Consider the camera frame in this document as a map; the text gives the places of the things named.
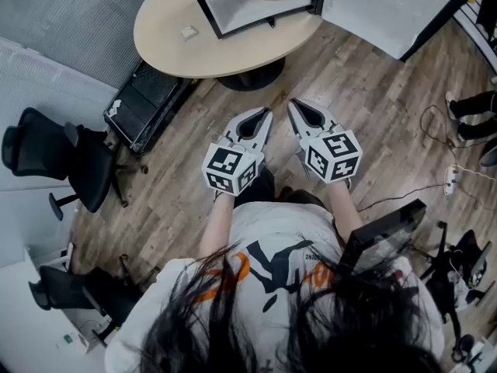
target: person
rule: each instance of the person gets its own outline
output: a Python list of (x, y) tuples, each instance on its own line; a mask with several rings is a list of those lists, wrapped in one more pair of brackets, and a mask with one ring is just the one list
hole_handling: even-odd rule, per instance
[[(452, 92), (445, 95), (447, 111), (451, 120), (457, 122), (457, 134), (462, 141), (485, 138), (497, 133), (497, 99), (496, 91), (487, 91), (472, 96), (471, 98), (456, 101)], [(492, 112), (492, 116), (487, 121), (470, 125), (463, 122), (464, 117), (485, 112)]]
[(335, 275), (338, 238), (363, 223), (345, 181), (326, 193), (331, 212), (305, 190), (275, 197), (263, 169), (240, 196), (218, 194), (197, 260), (165, 265), (107, 373), (440, 372), (441, 317), (405, 257)]

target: black office chair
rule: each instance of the black office chair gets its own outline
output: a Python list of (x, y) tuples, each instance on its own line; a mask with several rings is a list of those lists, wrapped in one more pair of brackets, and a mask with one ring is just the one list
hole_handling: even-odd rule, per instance
[[(117, 145), (111, 151), (104, 144), (106, 132), (91, 131), (83, 126), (56, 124), (33, 108), (26, 108), (17, 126), (8, 127), (2, 142), (3, 164), (14, 176), (45, 176), (56, 180), (69, 178), (75, 195), (49, 201), (59, 220), (64, 217), (61, 206), (80, 199), (95, 213), (112, 185), (123, 207), (116, 171), (133, 166), (116, 164)], [(135, 166), (143, 173), (147, 166)]]
[[(478, 307), (494, 287), (495, 281), (486, 291), (476, 289), (487, 270), (486, 257), (492, 248), (492, 243), (487, 242), (485, 247), (480, 249), (474, 231), (469, 230), (455, 246), (447, 245), (447, 223), (438, 221), (438, 227), (443, 230), (443, 233), (436, 256), (430, 256), (414, 246), (411, 248), (430, 263), (429, 268), (420, 278), (422, 280), (429, 278), (426, 287), (440, 311), (443, 322), (447, 322), (447, 316), (452, 321), (456, 341), (451, 356), (454, 362), (460, 363), (470, 357), (474, 338), (469, 334), (461, 335), (457, 311), (473, 304)], [(456, 284), (459, 282), (465, 283), (466, 292), (456, 293)]]
[(40, 281), (29, 282), (31, 293), (38, 306), (50, 309), (96, 309), (102, 316), (112, 320), (101, 332), (93, 330), (99, 342), (106, 347), (105, 339), (115, 328), (126, 321), (131, 310), (143, 295), (141, 286), (159, 271), (153, 269), (138, 284), (131, 280), (124, 264), (126, 255), (120, 256), (123, 277), (112, 277), (109, 273), (95, 268), (86, 275), (75, 275), (53, 267), (40, 267)]

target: graphic print on shirt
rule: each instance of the graphic print on shirt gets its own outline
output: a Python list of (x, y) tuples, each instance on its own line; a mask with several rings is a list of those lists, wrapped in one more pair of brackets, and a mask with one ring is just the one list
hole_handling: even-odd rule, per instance
[[(303, 240), (296, 245), (289, 246), (286, 249), (279, 251), (273, 256), (271, 261), (269, 261), (266, 254), (262, 251), (259, 241), (254, 242), (247, 246), (248, 254), (259, 261), (262, 268), (264, 268), (264, 270), (271, 275), (271, 279), (264, 277), (252, 267), (250, 268), (250, 273), (253, 274), (259, 282), (261, 282), (266, 294), (273, 293), (276, 289), (285, 289), (288, 293), (293, 294), (300, 287), (301, 273), (297, 268), (295, 270), (294, 282), (292, 284), (287, 284), (290, 274), (290, 254), (294, 250), (305, 249), (312, 244), (313, 242), (310, 240)], [(278, 295), (274, 295), (269, 298), (267, 303), (262, 308), (262, 312), (268, 311), (274, 305), (277, 298)]]

